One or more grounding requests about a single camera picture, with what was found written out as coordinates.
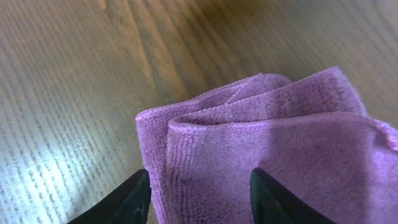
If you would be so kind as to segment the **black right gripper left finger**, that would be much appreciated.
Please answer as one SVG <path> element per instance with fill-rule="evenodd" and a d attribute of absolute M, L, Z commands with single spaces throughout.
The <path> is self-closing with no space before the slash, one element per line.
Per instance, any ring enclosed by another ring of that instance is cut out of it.
<path fill-rule="evenodd" d="M 146 224 L 150 200 L 149 173 L 140 169 L 69 224 Z"/>

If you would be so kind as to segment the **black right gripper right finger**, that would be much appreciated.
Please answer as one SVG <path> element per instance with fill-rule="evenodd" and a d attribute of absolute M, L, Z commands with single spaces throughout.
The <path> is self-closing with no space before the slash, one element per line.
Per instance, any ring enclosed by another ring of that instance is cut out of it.
<path fill-rule="evenodd" d="M 334 224 L 259 167 L 251 172 L 250 199 L 255 224 Z"/>

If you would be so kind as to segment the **purple microfiber cloth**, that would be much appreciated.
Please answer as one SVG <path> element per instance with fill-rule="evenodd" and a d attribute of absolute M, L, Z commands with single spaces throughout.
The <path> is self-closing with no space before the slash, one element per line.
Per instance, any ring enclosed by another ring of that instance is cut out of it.
<path fill-rule="evenodd" d="M 252 223 L 260 167 L 337 223 L 397 222 L 397 130 L 333 67 L 253 77 L 136 117 L 160 223 Z"/>

